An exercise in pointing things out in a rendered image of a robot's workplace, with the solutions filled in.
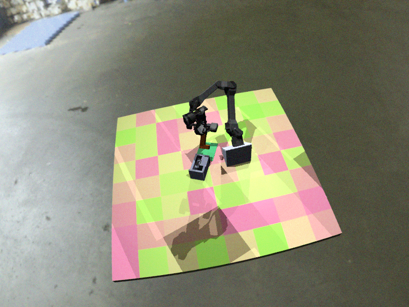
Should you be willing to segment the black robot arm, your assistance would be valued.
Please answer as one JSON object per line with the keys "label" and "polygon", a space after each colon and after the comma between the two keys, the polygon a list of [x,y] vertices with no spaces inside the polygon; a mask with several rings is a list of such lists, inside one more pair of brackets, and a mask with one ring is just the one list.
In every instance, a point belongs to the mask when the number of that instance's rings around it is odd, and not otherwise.
{"label": "black robot arm", "polygon": [[[210,87],[208,87],[203,93],[196,96],[189,101],[189,112],[182,115],[183,122],[186,126],[196,122],[197,120],[205,119],[205,111],[208,110],[206,106],[199,107],[203,101],[212,94],[217,88],[224,90],[227,96],[227,113],[228,122],[225,123],[226,132],[232,137],[232,146],[237,147],[245,145],[243,141],[243,131],[238,128],[238,123],[235,119],[235,92],[237,85],[234,81],[222,82],[215,81]],[[197,108],[199,107],[199,108]],[[207,132],[206,125],[204,123],[200,124],[196,122],[196,127],[194,133],[196,135],[204,135]]]}

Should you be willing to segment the orange l-shaped part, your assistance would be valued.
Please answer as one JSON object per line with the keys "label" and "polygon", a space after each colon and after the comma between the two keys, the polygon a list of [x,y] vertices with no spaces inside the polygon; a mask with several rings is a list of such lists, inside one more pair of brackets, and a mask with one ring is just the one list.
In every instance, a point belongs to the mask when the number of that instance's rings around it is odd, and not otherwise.
{"label": "orange l-shaped part", "polygon": [[204,134],[204,135],[202,135],[201,136],[201,138],[200,138],[200,147],[199,148],[201,148],[201,149],[210,149],[210,145],[206,145],[205,144],[206,143],[206,135]]}

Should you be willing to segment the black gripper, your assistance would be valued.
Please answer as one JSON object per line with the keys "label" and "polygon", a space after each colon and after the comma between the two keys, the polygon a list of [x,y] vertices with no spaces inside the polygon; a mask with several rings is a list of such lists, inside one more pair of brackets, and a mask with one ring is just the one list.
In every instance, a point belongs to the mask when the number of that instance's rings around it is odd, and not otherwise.
{"label": "black gripper", "polygon": [[[196,122],[199,122],[200,124],[204,123],[206,125],[206,129],[207,129],[206,136],[207,136],[208,132],[210,132],[210,131],[211,132],[216,132],[217,129],[218,129],[218,123],[214,123],[214,122],[207,123],[206,116],[205,116],[205,119],[203,119],[203,120],[197,120],[196,119]],[[192,129],[192,126],[193,126],[193,130],[195,130],[196,124],[197,123],[192,123],[192,124],[186,126],[186,128],[187,129]]]}

